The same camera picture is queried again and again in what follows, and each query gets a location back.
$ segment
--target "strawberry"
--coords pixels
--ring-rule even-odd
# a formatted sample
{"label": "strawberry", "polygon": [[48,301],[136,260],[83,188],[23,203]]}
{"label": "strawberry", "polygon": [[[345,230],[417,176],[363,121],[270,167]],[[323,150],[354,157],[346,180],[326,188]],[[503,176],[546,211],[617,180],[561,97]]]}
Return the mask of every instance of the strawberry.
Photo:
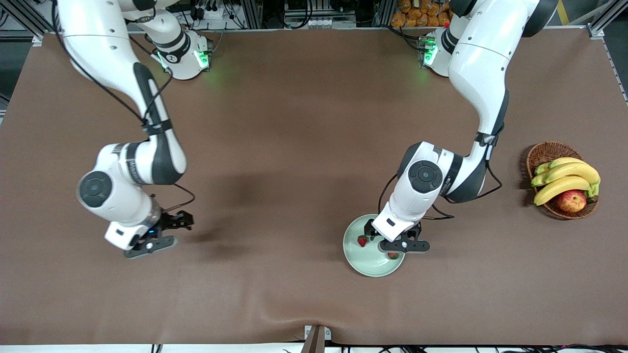
{"label": "strawberry", "polygon": [[369,238],[367,236],[359,236],[357,238],[357,243],[360,244],[361,247],[365,247],[368,242]]}

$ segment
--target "table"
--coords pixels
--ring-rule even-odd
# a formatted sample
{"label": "table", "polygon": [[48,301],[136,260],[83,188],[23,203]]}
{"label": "table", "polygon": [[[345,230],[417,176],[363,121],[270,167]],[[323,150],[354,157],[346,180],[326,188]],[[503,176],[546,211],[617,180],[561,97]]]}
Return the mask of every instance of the table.
{"label": "table", "polygon": [[[466,155],[476,112],[385,30],[225,34],[210,73],[164,93],[196,224],[169,233],[177,247],[128,260],[75,188],[101,147],[144,135],[46,36],[0,127],[0,342],[277,342],[324,324],[342,344],[628,343],[628,107],[604,45],[542,31],[521,41],[506,81],[491,160],[504,187],[439,200],[456,218],[424,222],[431,250],[366,278],[344,259],[345,228],[376,210],[411,144]],[[589,218],[530,206],[519,164],[542,141],[600,172]],[[163,206],[187,198],[147,189]]]}

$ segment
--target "bunch of bananas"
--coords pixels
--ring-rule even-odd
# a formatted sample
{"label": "bunch of bananas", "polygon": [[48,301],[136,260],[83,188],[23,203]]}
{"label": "bunch of bananas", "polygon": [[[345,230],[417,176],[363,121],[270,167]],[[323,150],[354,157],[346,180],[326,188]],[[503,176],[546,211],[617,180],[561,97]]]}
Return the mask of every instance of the bunch of bananas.
{"label": "bunch of bananas", "polygon": [[594,198],[600,192],[600,174],[577,158],[557,158],[539,165],[534,174],[536,176],[532,179],[532,186],[544,185],[534,198],[537,206],[569,190],[583,190],[587,198]]}

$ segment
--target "light green plate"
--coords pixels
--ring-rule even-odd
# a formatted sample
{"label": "light green plate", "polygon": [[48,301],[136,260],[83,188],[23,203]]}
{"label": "light green plate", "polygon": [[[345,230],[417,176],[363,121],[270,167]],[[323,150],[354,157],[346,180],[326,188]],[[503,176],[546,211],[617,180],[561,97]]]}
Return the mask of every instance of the light green plate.
{"label": "light green plate", "polygon": [[349,224],[345,237],[342,240],[342,248],[345,251],[347,261],[356,271],[368,277],[383,277],[393,273],[401,266],[404,253],[391,260],[382,253],[377,245],[384,240],[382,236],[376,236],[373,241],[369,239],[366,246],[361,247],[357,242],[359,236],[364,235],[364,225],[369,219],[375,219],[376,214],[367,214],[356,218]]}

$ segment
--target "brown basket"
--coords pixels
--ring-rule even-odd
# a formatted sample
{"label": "brown basket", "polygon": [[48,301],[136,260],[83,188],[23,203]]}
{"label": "brown basket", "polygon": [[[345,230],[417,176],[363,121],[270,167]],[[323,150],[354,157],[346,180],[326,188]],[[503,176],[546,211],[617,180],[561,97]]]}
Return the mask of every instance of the brown basket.
{"label": "brown basket", "polygon": [[[526,166],[528,168],[528,176],[530,177],[530,180],[534,178],[534,170],[536,167],[560,157],[573,157],[583,161],[582,156],[580,156],[578,152],[560,142],[543,142],[532,147],[528,153],[528,157],[526,158]],[[539,192],[539,188],[534,188],[534,192]],[[556,205],[555,199],[550,200],[543,206],[558,217],[564,219],[581,219],[592,214],[597,208],[598,203],[599,201],[589,202],[584,209],[575,213],[568,213],[559,209]]]}

